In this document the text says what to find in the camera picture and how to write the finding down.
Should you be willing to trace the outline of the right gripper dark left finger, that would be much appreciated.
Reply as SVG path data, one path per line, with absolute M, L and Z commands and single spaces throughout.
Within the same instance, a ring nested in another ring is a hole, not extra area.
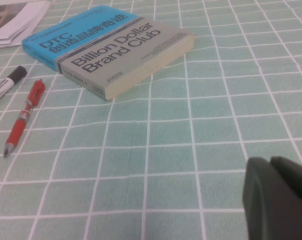
M 302 240 L 302 199 L 267 161 L 247 161 L 242 194 L 250 240 Z

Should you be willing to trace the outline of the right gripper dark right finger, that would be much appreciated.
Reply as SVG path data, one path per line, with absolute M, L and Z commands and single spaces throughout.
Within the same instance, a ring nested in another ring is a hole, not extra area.
M 285 157 L 273 156 L 270 164 L 283 178 L 290 189 L 302 199 L 302 165 Z

